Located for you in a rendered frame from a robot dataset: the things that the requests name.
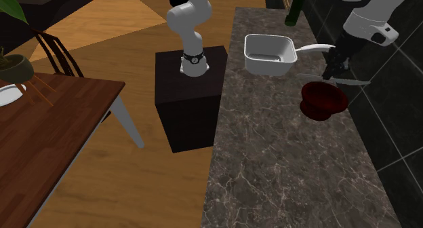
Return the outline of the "brown wooden table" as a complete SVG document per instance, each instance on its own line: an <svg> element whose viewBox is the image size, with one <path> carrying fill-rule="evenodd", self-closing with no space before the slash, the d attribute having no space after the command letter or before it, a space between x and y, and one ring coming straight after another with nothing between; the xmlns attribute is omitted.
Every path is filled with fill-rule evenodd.
<svg viewBox="0 0 423 228"><path fill-rule="evenodd" d="M0 107L0 228L26 228L112 112L144 146L120 97L122 81L37 73L46 101Z"/></svg>

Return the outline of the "dark red bowl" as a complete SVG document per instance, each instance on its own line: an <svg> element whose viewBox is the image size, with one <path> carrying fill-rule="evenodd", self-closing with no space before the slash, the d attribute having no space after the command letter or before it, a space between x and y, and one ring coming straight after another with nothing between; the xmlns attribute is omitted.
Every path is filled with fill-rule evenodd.
<svg viewBox="0 0 423 228"><path fill-rule="evenodd" d="M321 81L306 83L301 89L301 112L315 121L325 121L348 106L345 93L336 86Z"/></svg>

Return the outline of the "white plate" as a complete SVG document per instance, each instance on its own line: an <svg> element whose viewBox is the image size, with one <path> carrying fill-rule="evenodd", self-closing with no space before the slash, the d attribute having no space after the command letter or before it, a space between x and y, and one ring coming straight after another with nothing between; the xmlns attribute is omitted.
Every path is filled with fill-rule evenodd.
<svg viewBox="0 0 423 228"><path fill-rule="evenodd" d="M5 85L0 88L0 107L13 103L22 96L22 92L15 84Z"/></svg>

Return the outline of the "grey kitchen knife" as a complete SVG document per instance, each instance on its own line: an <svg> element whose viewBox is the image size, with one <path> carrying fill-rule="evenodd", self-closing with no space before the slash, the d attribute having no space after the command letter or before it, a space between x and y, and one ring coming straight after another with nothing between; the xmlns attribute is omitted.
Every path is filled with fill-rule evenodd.
<svg viewBox="0 0 423 228"><path fill-rule="evenodd" d="M339 78L333 78L333 77L330 79L324 79L322 76L304 74L304 73L298 73L296 76L302 79L308 79L310 81L322 81L326 83L340 83L340 84L344 84L348 86L366 86L371 83L370 81L359 81L354 79L339 79Z"/></svg>

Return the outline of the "dark robot stand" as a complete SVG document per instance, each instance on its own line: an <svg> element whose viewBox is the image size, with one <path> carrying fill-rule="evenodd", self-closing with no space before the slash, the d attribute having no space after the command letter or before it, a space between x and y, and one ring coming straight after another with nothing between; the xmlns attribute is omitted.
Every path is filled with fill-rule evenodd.
<svg viewBox="0 0 423 228"><path fill-rule="evenodd" d="M155 54L155 106L172 152L214 144L227 52L205 48L209 70L200 77L180 72L182 51Z"/></svg>

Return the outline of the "dark green bottle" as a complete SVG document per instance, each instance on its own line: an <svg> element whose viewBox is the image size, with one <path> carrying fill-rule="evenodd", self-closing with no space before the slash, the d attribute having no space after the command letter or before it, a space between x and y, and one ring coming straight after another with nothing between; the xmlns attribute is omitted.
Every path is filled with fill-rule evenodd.
<svg viewBox="0 0 423 228"><path fill-rule="evenodd" d="M288 14L285 18L285 25L286 26L295 26L300 12L302 11L302 7L305 0L292 0L291 5L288 11Z"/></svg>

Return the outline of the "potted plant on wooden stand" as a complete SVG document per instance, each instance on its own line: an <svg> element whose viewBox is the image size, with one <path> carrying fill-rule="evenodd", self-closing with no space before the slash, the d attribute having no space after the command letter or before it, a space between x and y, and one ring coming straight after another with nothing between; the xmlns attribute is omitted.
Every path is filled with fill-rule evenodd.
<svg viewBox="0 0 423 228"><path fill-rule="evenodd" d="M0 0L0 12L5 13L12 18L16 18L22 22L28 24L26 16L16 0ZM52 92L56 92L55 89L47 85L43 80L35 75L32 64L29 62L26 56L22 54L12 54L9 56L4 55L4 47L0 47L0 80L14 84L25 99L31 105L34 105L34 101L28 92L23 88L22 85L28 84L37 96L44 100L49 106L53 104L30 82L32 78L35 78L43 87L49 89Z"/></svg>

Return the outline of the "dark wooden chair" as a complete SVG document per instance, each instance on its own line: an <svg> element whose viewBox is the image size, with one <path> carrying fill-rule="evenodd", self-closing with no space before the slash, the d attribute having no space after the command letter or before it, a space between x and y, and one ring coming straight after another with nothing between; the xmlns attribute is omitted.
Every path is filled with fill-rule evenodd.
<svg viewBox="0 0 423 228"><path fill-rule="evenodd" d="M79 77L84 77L75 59L71 56L58 37L34 28L31 28L31 31L45 51L56 75L75 77L76 73Z"/></svg>

